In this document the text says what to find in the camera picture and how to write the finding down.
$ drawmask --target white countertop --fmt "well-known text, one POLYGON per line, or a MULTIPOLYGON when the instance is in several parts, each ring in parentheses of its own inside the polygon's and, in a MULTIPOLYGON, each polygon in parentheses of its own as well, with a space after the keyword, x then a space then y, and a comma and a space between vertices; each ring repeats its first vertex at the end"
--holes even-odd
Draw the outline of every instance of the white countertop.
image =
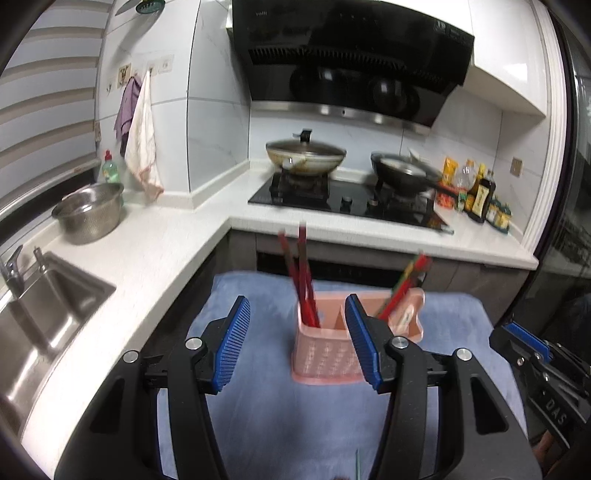
POLYGON ((454 235, 379 220, 311 210, 249 205, 269 178, 252 168, 195 210, 126 206, 121 224, 106 237, 75 246, 58 237, 45 250, 117 289, 60 358, 31 412, 22 444, 53 478, 67 441, 119 357, 141 349, 164 313, 230 228, 426 254, 534 270, 538 261, 511 235, 466 215, 438 209, 454 235))

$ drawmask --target silver screw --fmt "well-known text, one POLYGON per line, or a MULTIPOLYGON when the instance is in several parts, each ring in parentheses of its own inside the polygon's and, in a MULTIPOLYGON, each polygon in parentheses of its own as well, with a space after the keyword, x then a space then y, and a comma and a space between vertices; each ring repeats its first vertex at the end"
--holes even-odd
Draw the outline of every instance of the silver screw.
POLYGON ((472 358, 472 352, 467 348, 458 349, 456 355, 460 360, 464 360, 465 362, 472 358))
POLYGON ((203 341, 199 337, 190 338, 185 342, 185 347, 189 350, 199 350, 203 345, 203 341))
POLYGON ((129 352, 125 352, 123 354, 123 361, 126 364, 132 364, 139 358, 139 353, 135 350, 130 350, 129 352))
POLYGON ((406 340, 405 337, 394 337, 391 342, 394 348, 398 348, 400 350, 408 347, 408 340, 406 340))

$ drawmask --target black range hood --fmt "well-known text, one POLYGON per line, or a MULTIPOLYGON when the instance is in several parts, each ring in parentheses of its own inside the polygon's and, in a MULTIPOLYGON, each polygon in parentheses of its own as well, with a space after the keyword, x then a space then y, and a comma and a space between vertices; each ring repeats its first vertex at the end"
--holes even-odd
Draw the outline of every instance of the black range hood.
POLYGON ((474 37, 378 0, 234 0, 234 48, 252 108, 428 132, 462 85, 474 37))

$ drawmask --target frying pan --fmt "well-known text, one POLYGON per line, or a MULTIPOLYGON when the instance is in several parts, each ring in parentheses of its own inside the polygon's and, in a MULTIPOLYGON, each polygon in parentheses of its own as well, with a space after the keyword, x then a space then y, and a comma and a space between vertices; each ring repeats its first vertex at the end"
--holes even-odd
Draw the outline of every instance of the frying pan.
POLYGON ((375 174, 385 184, 390 185, 402 197, 414 197, 429 189, 456 197, 455 190, 441 185, 443 174, 431 165, 418 159, 411 153, 410 157, 393 153, 373 152, 371 163, 375 174))

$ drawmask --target lid handle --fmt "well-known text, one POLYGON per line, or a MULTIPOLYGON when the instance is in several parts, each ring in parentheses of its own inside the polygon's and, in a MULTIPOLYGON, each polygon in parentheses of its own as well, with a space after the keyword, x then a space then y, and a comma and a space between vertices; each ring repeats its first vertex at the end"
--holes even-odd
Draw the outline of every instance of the lid handle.
POLYGON ((312 130, 302 130, 300 134, 293 134, 294 138, 299 138, 302 143, 310 143, 310 134, 312 130))

